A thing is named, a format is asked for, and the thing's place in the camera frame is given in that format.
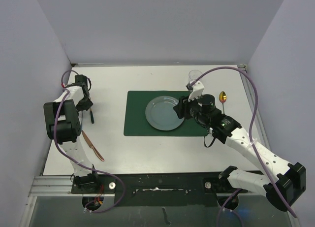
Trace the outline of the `teal round plate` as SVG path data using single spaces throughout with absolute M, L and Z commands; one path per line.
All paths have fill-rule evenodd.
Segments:
M 179 119 L 173 107 L 178 100 L 171 96 L 160 96 L 152 99 L 146 106 L 145 117 L 155 129 L 171 131 L 178 128 L 184 119 Z

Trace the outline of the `clear plastic cup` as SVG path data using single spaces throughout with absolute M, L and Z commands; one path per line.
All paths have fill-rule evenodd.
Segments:
M 191 81 L 196 80 L 196 79 L 197 79 L 199 76 L 201 76 L 201 75 L 202 75 L 202 72 L 201 72 L 200 70 L 196 70 L 196 69 L 191 70 L 191 71 L 189 72 L 189 74 L 188 74 L 189 83 L 190 83 Z

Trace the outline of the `copper knife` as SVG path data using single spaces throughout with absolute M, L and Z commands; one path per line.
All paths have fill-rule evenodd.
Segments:
M 103 162 L 104 161 L 103 156 L 96 149 L 96 147 L 93 145 L 93 143 L 91 142 L 91 140 L 88 138 L 88 136 L 86 135 L 86 133 L 83 130 L 82 130 L 82 135 L 83 135 L 83 138 L 84 138 L 86 144 L 88 145 L 88 147 L 91 148 L 93 150 L 94 154 L 97 156 L 97 158 Z

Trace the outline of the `dark green placemat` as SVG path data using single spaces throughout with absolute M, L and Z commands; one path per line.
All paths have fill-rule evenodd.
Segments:
M 152 127 L 145 116 L 147 104 L 159 96 L 171 96 L 179 99 L 189 95 L 185 91 L 128 91 L 126 99 L 126 114 L 124 124 L 125 136 L 174 136 L 197 137 L 205 136 L 206 130 L 193 119 L 184 120 L 176 129 L 162 131 Z

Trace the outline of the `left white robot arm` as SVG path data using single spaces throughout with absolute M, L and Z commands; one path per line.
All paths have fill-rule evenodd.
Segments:
M 58 151 L 70 160 L 74 169 L 73 185 L 95 193 L 100 187 L 100 180 L 83 149 L 79 120 L 79 113 L 93 105 L 88 86 L 90 83 L 88 77 L 75 75 L 74 83 L 65 86 L 58 99 L 45 103 L 43 110 L 48 137 L 55 142 Z

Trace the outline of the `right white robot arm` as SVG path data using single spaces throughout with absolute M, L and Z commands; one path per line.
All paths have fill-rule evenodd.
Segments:
M 178 118 L 194 119 L 214 139 L 240 153 L 262 173 L 258 175 L 229 166 L 219 176 L 223 191 L 235 188 L 257 193 L 286 212 L 306 190 L 306 168 L 299 162 L 292 164 L 280 158 L 250 138 L 239 122 L 216 108 L 212 95 L 202 95 L 192 101 L 181 97 L 173 109 Z

